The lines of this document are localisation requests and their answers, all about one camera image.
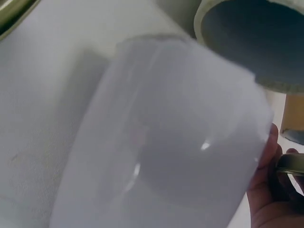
cardboard box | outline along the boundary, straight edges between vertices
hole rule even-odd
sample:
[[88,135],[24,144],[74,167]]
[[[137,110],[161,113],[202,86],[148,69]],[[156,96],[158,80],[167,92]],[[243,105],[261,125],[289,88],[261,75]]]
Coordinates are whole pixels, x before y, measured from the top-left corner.
[[281,127],[286,139],[304,145],[304,95],[287,95]]

gold metal rim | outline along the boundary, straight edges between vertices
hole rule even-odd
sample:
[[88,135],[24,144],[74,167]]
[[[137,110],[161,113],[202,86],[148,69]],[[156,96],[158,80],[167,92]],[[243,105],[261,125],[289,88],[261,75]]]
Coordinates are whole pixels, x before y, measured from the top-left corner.
[[279,159],[276,170],[295,176],[304,176],[304,154],[284,154]]
[[39,2],[40,0],[12,0],[6,6],[9,8],[3,7],[0,10],[0,41],[17,27]]

white surface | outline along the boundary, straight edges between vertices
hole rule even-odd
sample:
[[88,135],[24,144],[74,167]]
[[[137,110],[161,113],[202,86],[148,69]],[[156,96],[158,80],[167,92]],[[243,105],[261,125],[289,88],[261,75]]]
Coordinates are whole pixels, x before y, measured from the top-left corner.
[[105,57],[160,32],[183,34],[148,0],[42,0],[0,43],[0,227],[48,227]]
[[197,42],[125,42],[81,124],[50,227],[226,228],[272,117],[253,74]]

finger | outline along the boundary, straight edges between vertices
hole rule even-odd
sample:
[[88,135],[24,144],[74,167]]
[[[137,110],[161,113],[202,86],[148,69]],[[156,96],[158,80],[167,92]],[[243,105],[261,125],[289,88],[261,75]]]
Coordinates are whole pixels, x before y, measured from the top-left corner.
[[279,137],[279,130],[276,127],[276,125],[272,124],[267,144],[264,148],[263,155],[259,162],[259,166],[258,166],[259,169],[268,166],[272,158],[274,157],[277,149],[278,137]]
[[278,129],[273,124],[258,169],[252,178],[247,191],[251,217],[253,217],[261,208],[273,202],[271,191],[268,186],[268,165],[276,154],[277,139]]
[[292,186],[289,185],[290,180],[287,175],[278,176],[276,172],[276,164],[282,154],[282,147],[278,145],[275,156],[273,157],[268,170],[268,184],[273,201],[276,202],[289,201],[290,197],[285,187],[289,187],[288,190],[290,190],[290,187]]
[[[287,150],[286,153],[299,153],[299,152],[296,149],[291,148],[291,149]],[[304,192],[304,177],[294,176],[294,179],[300,186],[302,192]]]

cardboard tube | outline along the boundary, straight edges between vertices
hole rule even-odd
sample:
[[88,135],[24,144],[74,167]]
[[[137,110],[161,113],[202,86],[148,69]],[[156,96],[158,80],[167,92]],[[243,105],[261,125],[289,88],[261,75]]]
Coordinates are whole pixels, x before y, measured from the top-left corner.
[[202,0],[199,43],[248,68],[257,82],[304,93],[304,0]]

